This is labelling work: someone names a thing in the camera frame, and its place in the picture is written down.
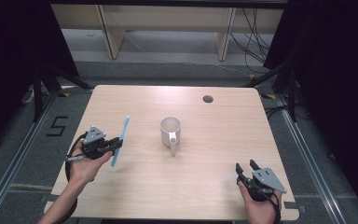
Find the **white mug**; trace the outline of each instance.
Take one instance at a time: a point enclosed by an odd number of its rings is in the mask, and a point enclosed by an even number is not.
[[[166,117],[159,124],[161,129],[161,138],[165,146],[171,148],[171,155],[175,156],[176,146],[179,144],[181,122],[176,117]]]

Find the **person's right hand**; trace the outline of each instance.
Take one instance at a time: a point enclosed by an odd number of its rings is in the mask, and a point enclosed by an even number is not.
[[[72,156],[82,154],[83,141],[80,140],[75,146],[75,150],[72,153]],[[84,158],[80,161],[71,162],[71,177],[69,182],[75,182],[79,185],[87,185],[89,182],[93,181],[101,166],[109,161],[112,157],[113,152],[108,151],[101,158],[96,160],[91,160],[89,158]]]
[[[238,182],[240,187],[242,198],[245,202],[245,212],[249,223],[251,224],[269,224],[274,223],[275,210],[269,201],[256,202],[251,198],[248,189],[242,182]],[[278,190],[274,190],[275,195],[279,199],[279,209],[281,210],[281,198],[282,193]],[[271,196],[271,200],[277,204],[275,196]]]

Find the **wooden table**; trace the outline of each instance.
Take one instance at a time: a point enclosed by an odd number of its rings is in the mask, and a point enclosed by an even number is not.
[[[213,101],[205,103],[205,95]],[[246,219],[235,163],[251,176],[250,159],[271,167],[288,191],[282,200],[295,201],[256,90],[98,86],[75,139],[91,125],[106,138],[120,136],[127,115],[116,167],[109,161],[101,168],[79,196],[74,217]],[[159,122],[166,116],[182,121],[175,157],[161,142]],[[62,168],[52,194],[66,184]],[[282,220],[297,218],[297,209],[282,207]]]

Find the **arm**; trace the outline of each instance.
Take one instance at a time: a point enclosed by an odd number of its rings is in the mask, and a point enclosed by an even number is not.
[[[242,198],[245,202],[245,211],[248,221],[251,224],[272,224],[275,220],[275,210],[269,201],[256,202],[249,195],[248,189],[242,182],[238,182]],[[281,209],[282,193],[274,190],[275,195],[279,199],[279,208]],[[272,195],[271,200],[277,203],[275,196]]]
[[[83,141],[76,145],[73,155],[81,154]],[[109,161],[112,152],[105,153],[97,160],[83,159],[73,161],[71,164],[71,178],[60,197],[48,209],[46,214],[38,221],[39,224],[54,223],[63,217],[71,209],[77,196],[83,191],[86,185],[94,180],[101,166]]]

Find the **hole in table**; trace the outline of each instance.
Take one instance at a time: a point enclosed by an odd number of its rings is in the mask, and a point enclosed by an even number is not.
[[[202,100],[205,102],[205,103],[211,103],[211,102],[213,102],[213,97],[212,96],[210,96],[210,95],[205,95],[203,98],[202,98]]]

